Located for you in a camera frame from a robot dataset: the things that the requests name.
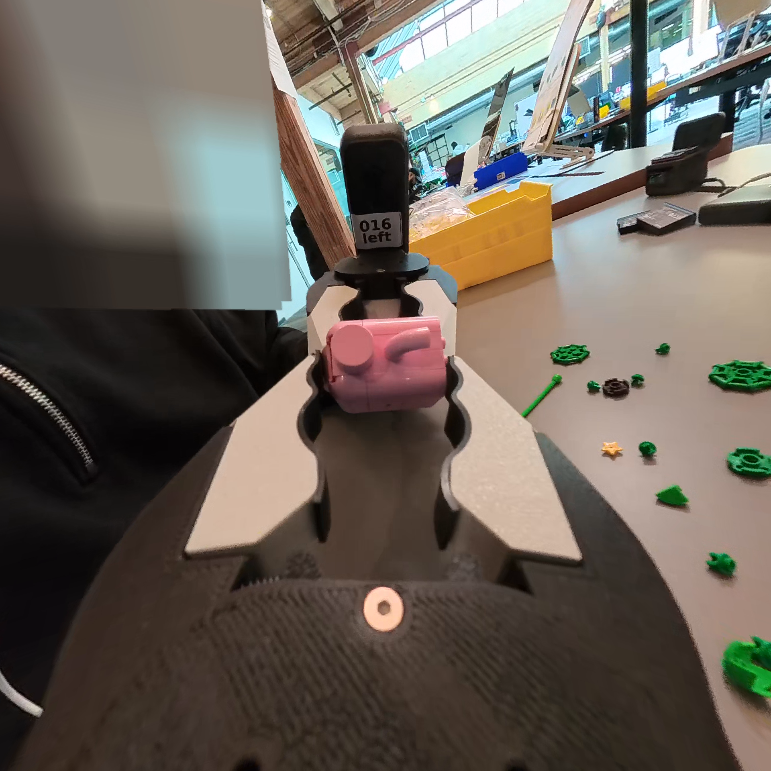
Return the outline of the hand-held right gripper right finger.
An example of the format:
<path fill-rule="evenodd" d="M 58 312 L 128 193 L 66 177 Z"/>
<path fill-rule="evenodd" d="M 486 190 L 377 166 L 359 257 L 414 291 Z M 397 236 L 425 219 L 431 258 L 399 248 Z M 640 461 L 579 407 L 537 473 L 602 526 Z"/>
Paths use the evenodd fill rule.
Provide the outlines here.
<path fill-rule="evenodd" d="M 532 425 L 460 357 L 447 362 L 451 450 L 439 472 L 434 533 L 450 561 L 488 580 L 526 562 L 578 567 L 583 555 Z"/>

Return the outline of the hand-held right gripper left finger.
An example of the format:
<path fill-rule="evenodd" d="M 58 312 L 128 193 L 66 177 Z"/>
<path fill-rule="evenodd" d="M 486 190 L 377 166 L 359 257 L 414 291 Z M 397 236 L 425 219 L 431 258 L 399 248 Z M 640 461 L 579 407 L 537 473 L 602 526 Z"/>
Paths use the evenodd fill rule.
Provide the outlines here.
<path fill-rule="evenodd" d="M 310 355 L 231 425 L 188 537 L 191 558 L 251 558 L 281 573 L 289 557 L 325 541 L 326 481 L 314 451 L 321 429 Z"/>

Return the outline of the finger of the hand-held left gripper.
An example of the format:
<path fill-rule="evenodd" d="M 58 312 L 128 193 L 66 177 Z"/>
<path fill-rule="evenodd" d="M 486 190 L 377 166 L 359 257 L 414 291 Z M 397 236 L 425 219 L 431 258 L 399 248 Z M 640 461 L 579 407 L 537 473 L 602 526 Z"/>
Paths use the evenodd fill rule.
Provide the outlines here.
<path fill-rule="evenodd" d="M 419 302 L 415 316 L 438 318 L 445 341 L 445 356 L 454 356 L 457 347 L 457 306 L 435 279 L 409 284 L 409 295 Z"/>
<path fill-rule="evenodd" d="M 313 284 L 306 296 L 308 355 L 314 356 L 326 345 L 331 327 L 341 321 L 342 308 L 359 294 L 345 284 Z"/>

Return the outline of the green toy rod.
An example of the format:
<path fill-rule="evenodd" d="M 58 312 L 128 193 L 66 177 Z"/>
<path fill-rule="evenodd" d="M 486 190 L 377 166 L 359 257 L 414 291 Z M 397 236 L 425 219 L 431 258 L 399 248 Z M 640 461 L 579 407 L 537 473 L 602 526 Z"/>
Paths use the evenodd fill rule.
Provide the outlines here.
<path fill-rule="evenodd" d="M 563 380 L 562 375 L 555 374 L 551 377 L 545 388 L 534 398 L 521 413 L 523 418 L 529 417 L 529 415 L 544 401 L 544 399 L 550 395 L 556 387 L 558 387 Z"/>

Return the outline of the pink toy brick body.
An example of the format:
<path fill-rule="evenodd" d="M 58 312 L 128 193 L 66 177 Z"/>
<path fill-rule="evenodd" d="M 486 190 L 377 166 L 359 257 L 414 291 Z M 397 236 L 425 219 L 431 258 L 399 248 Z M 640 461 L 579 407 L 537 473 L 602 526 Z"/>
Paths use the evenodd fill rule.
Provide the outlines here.
<path fill-rule="evenodd" d="M 419 410 L 447 388 L 437 316 L 341 321 L 326 335 L 324 385 L 348 413 Z"/>

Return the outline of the person's left forearm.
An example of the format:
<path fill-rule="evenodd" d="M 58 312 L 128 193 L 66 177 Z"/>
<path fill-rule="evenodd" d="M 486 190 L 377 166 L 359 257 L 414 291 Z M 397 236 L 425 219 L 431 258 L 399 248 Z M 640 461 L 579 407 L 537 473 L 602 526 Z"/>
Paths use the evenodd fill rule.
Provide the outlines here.
<path fill-rule="evenodd" d="M 308 319 L 298 312 L 279 322 L 276 311 L 265 312 L 264 392 L 281 381 L 308 354 Z"/>

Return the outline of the dark hanging garment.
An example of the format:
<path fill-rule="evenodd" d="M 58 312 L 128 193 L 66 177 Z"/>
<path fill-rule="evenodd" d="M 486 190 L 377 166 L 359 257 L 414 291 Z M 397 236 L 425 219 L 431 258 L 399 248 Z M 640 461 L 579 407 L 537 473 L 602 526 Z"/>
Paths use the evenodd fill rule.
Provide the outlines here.
<path fill-rule="evenodd" d="M 329 268 L 299 204 L 292 210 L 290 222 L 294 236 L 299 246 L 304 250 L 305 259 L 312 278 L 314 281 L 318 281 L 328 272 Z"/>

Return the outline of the yellow plastic bin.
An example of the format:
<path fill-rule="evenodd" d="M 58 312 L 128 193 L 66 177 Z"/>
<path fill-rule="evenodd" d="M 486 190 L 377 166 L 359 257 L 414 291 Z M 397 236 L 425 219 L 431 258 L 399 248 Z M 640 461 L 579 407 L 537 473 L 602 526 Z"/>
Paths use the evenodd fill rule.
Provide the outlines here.
<path fill-rule="evenodd" d="M 410 249 L 451 275 L 459 290 L 553 259 L 552 186 L 522 181 L 468 204 L 469 215 L 430 214 L 412 226 Z"/>

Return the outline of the person's black jacket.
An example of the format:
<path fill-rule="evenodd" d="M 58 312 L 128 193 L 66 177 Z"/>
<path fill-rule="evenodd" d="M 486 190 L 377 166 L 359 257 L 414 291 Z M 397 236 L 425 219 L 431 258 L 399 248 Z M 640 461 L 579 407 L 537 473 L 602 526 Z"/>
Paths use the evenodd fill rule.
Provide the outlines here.
<path fill-rule="evenodd" d="M 42 707 L 144 506 L 265 385 L 265 311 L 1 313 L 2 675 Z"/>

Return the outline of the leaning dark panel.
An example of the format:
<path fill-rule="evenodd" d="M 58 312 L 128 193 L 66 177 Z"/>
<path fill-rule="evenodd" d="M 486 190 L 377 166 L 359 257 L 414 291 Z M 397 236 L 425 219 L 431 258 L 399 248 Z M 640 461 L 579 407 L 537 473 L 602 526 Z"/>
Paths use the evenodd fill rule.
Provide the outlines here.
<path fill-rule="evenodd" d="M 487 163 L 490 157 L 493 146 L 495 144 L 496 136 L 500 126 L 500 119 L 506 97 L 509 91 L 510 82 L 515 73 L 515 69 L 509 70 L 495 85 L 493 98 L 490 102 L 490 106 L 487 113 L 487 119 L 483 126 L 479 141 L 479 152 L 477 159 L 477 167 L 481 167 Z"/>

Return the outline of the leaning printed board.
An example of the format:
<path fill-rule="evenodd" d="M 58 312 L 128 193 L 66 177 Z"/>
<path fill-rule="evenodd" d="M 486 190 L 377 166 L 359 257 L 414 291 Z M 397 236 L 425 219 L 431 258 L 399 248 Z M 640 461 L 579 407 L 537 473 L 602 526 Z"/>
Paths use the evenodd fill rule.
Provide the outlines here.
<path fill-rule="evenodd" d="M 581 46 L 577 44 L 577 34 L 592 5 L 592 1 L 570 1 L 567 6 L 547 59 L 530 127 L 521 148 L 528 157 L 565 160 L 564 171 L 594 158 L 592 148 L 568 147 L 557 144 L 555 140 L 580 58 Z"/>

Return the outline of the grey wooden-edged table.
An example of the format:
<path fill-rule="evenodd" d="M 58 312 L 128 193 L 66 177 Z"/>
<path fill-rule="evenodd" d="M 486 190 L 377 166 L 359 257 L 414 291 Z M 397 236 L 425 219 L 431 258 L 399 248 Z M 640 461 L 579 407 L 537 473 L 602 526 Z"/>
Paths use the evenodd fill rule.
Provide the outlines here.
<path fill-rule="evenodd" d="M 678 130 L 665 134 L 664 142 L 635 149 L 600 153 L 591 161 L 566 171 L 535 177 L 550 184 L 552 220 L 560 220 L 645 187 L 653 159 L 672 150 Z"/>

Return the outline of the black pole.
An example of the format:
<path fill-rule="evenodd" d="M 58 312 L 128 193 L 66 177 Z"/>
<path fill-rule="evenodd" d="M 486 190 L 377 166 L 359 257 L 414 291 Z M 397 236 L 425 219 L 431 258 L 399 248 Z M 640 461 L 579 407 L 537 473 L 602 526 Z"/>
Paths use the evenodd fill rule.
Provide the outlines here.
<path fill-rule="evenodd" d="M 629 146 L 647 144 L 649 2 L 629 3 L 631 41 L 631 94 L 628 119 Z"/>

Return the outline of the wooden office desk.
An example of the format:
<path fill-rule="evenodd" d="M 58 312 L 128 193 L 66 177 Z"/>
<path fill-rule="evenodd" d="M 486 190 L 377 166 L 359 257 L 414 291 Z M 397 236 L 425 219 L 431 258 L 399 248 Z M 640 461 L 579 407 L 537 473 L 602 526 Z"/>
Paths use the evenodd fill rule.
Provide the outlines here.
<path fill-rule="evenodd" d="M 689 105 L 744 87 L 757 86 L 770 77 L 770 43 L 760 45 L 708 69 L 667 85 L 649 97 L 647 111 L 667 100 Z"/>

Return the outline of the wooden post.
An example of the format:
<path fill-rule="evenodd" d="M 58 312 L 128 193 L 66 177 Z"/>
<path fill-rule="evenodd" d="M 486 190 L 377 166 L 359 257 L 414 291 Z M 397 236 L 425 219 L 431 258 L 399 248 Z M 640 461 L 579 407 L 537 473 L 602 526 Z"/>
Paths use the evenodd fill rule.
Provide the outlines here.
<path fill-rule="evenodd" d="M 352 232 L 296 99 L 272 83 L 281 168 L 330 270 L 355 256 Z"/>

